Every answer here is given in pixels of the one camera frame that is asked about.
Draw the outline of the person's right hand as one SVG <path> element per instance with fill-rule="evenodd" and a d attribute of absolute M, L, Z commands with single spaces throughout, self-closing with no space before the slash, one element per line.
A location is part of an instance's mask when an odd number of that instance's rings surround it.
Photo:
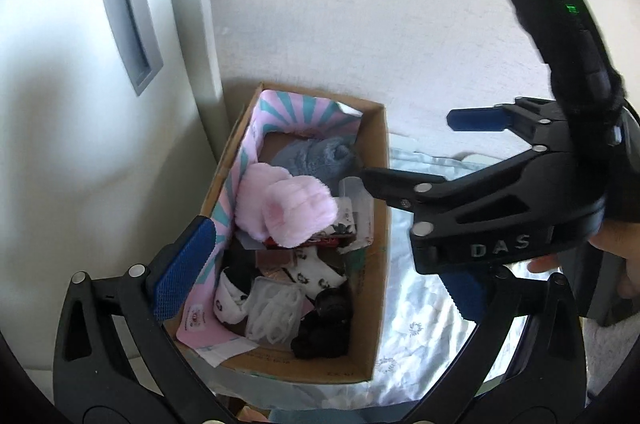
<path fill-rule="evenodd" d="M 599 296 L 605 302 L 615 296 L 620 267 L 639 248 L 639 224 L 606 219 L 594 237 L 584 236 L 582 223 L 535 230 L 530 245 L 537 255 L 527 265 L 533 274 L 561 268 L 583 316 Z"/>

